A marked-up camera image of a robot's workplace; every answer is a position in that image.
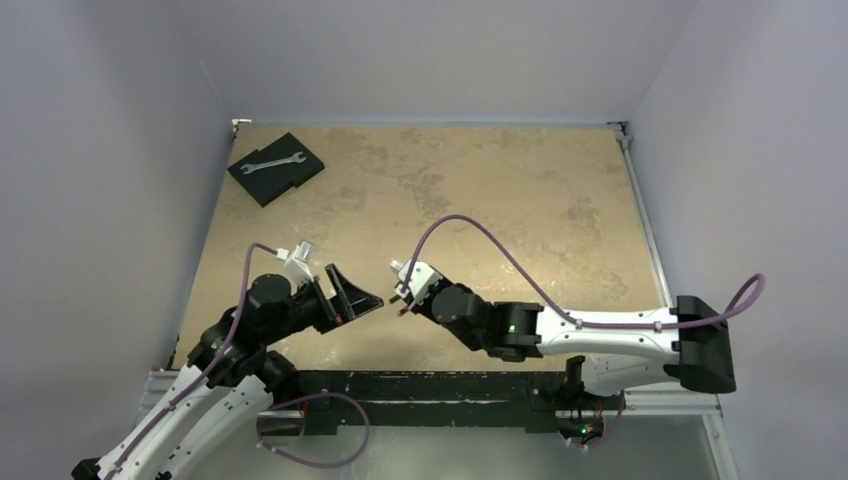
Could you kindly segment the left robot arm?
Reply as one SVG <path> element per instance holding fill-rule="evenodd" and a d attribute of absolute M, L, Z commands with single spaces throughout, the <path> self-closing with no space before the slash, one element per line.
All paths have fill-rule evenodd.
<path fill-rule="evenodd" d="M 324 334 L 380 309 L 383 300 L 350 282 L 335 265 L 334 289 L 297 266 L 243 285 L 238 304 L 207 329 L 169 389 L 109 453 L 80 461 L 74 479 L 175 479 L 216 443 L 272 409 L 308 407 L 332 393 L 304 389 L 304 374 L 270 345 L 306 329 Z"/>

